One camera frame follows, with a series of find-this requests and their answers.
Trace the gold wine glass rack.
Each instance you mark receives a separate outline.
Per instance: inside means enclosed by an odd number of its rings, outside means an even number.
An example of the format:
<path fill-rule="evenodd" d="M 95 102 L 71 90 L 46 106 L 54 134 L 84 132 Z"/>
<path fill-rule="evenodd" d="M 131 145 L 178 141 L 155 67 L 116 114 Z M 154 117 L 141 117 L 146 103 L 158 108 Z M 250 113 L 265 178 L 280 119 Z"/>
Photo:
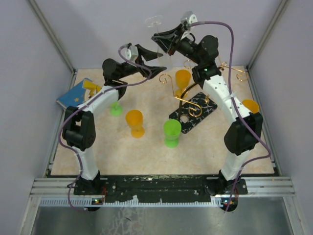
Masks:
<path fill-rule="evenodd" d="M 229 69 L 230 70 L 234 70 L 237 72 L 236 74 L 236 78 L 240 81 L 240 82 L 245 82 L 249 79 L 249 76 L 248 76 L 248 73 L 244 70 L 239 70 L 239 69 L 234 69 L 234 68 L 230 68 L 228 65 L 227 65 L 227 62 L 226 61 L 222 61 L 222 59 L 220 58 L 220 56 L 218 56 L 218 60 L 219 60 L 219 65 L 218 65 L 218 68 L 219 70 L 221 71 L 224 71 L 225 68 Z M 175 94 L 174 92 L 174 86 L 173 86 L 173 80 L 172 80 L 172 77 L 169 75 L 169 74 L 166 74 L 166 73 L 163 73 L 161 74 L 159 77 L 158 77 L 158 80 L 160 83 L 162 84 L 166 84 L 167 83 L 167 79 L 166 78 L 169 78 L 171 80 L 171 87 L 172 87 L 172 93 L 173 93 L 173 97 L 179 101 L 181 101 L 182 103 L 187 103 L 189 104 L 189 108 L 187 109 L 188 110 L 188 114 L 186 115 L 188 117 L 188 121 L 190 120 L 190 117 L 193 117 L 193 118 L 203 118 L 203 108 L 198 104 L 198 103 L 195 103 L 195 102 L 191 102 L 191 101 L 187 101 L 185 99 L 183 99 L 190 90 L 192 90 L 195 86 L 196 86 L 196 83 L 193 83 L 192 85 L 190 85 L 189 87 L 186 87 L 184 88 L 183 90 L 181 90 L 181 96 L 178 96 L 177 94 Z"/>

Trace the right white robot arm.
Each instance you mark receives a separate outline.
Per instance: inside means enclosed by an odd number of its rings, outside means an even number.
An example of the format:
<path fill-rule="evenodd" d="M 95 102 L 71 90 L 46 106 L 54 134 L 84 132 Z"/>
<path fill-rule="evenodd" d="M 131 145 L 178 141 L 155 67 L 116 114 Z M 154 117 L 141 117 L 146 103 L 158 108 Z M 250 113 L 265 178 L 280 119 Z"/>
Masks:
<path fill-rule="evenodd" d="M 192 68 L 194 82 L 209 94 L 225 115 L 230 127 L 224 136 L 227 148 L 225 163 L 215 182 L 206 185 L 210 195 L 231 193 L 238 181 L 242 165 L 258 143 L 262 131 L 263 117 L 252 113 L 231 91 L 231 83 L 225 82 L 215 59 L 218 57 L 218 39 L 206 35 L 199 43 L 186 37 L 187 25 L 156 33 L 152 40 L 168 55 L 176 51 L 187 57 L 196 66 Z"/>

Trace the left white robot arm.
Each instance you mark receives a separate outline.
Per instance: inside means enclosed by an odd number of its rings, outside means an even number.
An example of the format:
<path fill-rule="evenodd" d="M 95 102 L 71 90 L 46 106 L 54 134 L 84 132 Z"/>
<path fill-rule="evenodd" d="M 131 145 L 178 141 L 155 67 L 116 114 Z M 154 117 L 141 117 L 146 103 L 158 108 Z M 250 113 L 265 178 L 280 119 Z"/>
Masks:
<path fill-rule="evenodd" d="M 121 46 L 118 52 L 122 50 L 125 50 L 122 63 L 111 58 L 104 60 L 102 70 L 105 83 L 100 91 L 77 107 L 68 106 L 65 111 L 58 138 L 59 141 L 66 141 L 62 146 L 73 151 L 78 161 L 79 174 L 69 185 L 78 195 L 99 194 L 103 189 L 92 150 L 96 139 L 95 118 L 123 97 L 129 84 L 122 78 L 140 73 L 144 81 L 148 81 L 166 70 L 165 67 L 145 65 L 146 61 L 162 57 L 160 52 L 131 43 Z"/>

